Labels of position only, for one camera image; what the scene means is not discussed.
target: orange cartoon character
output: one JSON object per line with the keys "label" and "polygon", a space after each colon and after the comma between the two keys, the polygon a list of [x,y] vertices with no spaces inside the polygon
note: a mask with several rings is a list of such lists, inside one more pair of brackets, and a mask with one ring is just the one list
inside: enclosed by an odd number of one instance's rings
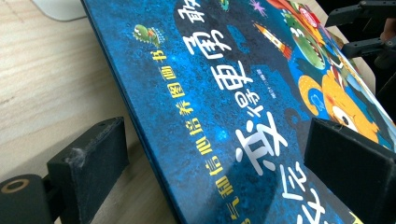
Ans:
{"label": "orange cartoon character", "polygon": [[[345,93],[332,70],[328,70],[327,74],[323,76],[321,87],[311,77],[301,76],[299,89],[304,103],[315,116],[318,115],[320,109],[325,108],[330,119],[378,143],[378,126],[374,122],[369,121],[361,109]],[[312,96],[309,95],[309,92],[313,89],[323,94],[324,104],[321,106],[322,108],[318,106],[318,103],[313,104]]]}

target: cartoon illustration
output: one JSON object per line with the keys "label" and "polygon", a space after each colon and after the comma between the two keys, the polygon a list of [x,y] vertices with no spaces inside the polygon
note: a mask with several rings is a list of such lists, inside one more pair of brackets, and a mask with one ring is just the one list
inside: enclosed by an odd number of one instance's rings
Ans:
{"label": "cartoon illustration", "polygon": [[312,90],[321,92],[322,99],[326,111],[332,120],[335,120],[351,130],[361,133],[367,138],[378,143],[378,127],[374,122],[370,122],[363,114],[361,109],[355,102],[342,90],[332,70],[323,76],[321,87],[319,84],[309,76],[302,76],[299,80],[299,88],[305,104],[314,115],[318,115],[318,111],[322,107],[317,106],[311,101]]}
{"label": "cartoon illustration", "polygon": [[269,4],[278,9],[284,9],[284,11],[289,12],[298,23],[300,23],[305,30],[315,39],[317,43],[321,46],[325,45],[322,35],[318,29],[319,21],[316,16],[308,12],[304,5],[299,3],[289,2],[286,0],[267,0]]}
{"label": "cartoon illustration", "polygon": [[163,35],[159,30],[153,27],[146,28],[145,26],[140,24],[137,24],[134,27],[133,35],[137,40],[153,44],[157,48],[164,41]]}
{"label": "cartoon illustration", "polygon": [[357,103],[357,97],[347,84],[348,76],[356,76],[353,68],[344,66],[345,59],[335,49],[327,49],[316,39],[321,39],[320,34],[313,37],[312,32],[306,29],[295,14],[297,6],[288,5],[288,10],[282,10],[281,14],[285,23],[290,28],[290,35],[296,44],[291,49],[271,34],[266,27],[254,22],[253,25],[270,40],[289,61],[292,78],[298,86],[301,97],[308,110],[316,117],[337,121],[357,133],[361,133],[372,141],[384,142],[384,136],[379,132],[375,119],[367,111],[363,111]]}
{"label": "cartoon illustration", "polygon": [[257,29],[259,29],[260,33],[262,33],[265,37],[267,37],[278,49],[282,52],[283,56],[288,60],[291,58],[291,49],[283,44],[276,36],[271,34],[265,27],[259,25],[258,23],[253,24]]}
{"label": "cartoon illustration", "polygon": [[289,13],[282,13],[285,23],[293,34],[293,40],[305,58],[317,69],[324,69],[325,62],[321,49],[305,28]]}

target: blue book cover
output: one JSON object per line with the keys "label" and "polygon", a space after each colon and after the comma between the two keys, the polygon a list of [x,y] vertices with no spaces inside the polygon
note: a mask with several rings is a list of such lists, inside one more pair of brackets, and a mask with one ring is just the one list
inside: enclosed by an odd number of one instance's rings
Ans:
{"label": "blue book cover", "polygon": [[310,120],[392,151],[395,126],[308,7],[83,3],[181,222],[359,223],[304,166]]}

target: wooden desk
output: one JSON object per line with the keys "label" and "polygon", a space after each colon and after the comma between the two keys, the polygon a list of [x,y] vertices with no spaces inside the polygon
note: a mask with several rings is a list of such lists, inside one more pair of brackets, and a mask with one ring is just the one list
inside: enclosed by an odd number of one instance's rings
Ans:
{"label": "wooden desk", "polygon": [[124,116],[131,165],[93,223],[175,222],[87,19],[52,21],[30,1],[0,1],[0,92],[0,181],[44,176],[46,162],[94,123]]}

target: black clamp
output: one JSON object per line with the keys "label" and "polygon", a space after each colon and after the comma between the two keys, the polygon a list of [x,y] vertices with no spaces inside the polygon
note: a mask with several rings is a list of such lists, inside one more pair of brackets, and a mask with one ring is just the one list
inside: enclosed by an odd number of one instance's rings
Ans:
{"label": "black clamp", "polygon": [[90,223],[129,164],[123,118],[104,120],[48,161],[0,183],[0,223]]}
{"label": "black clamp", "polygon": [[[383,28],[385,19],[396,18],[396,1],[361,1],[355,6],[337,8],[329,14],[325,26],[352,23],[357,18],[371,18],[363,32],[376,32]],[[350,42],[341,51],[347,58],[378,55],[375,65],[385,69],[396,63],[396,38],[385,43],[380,38]]]}

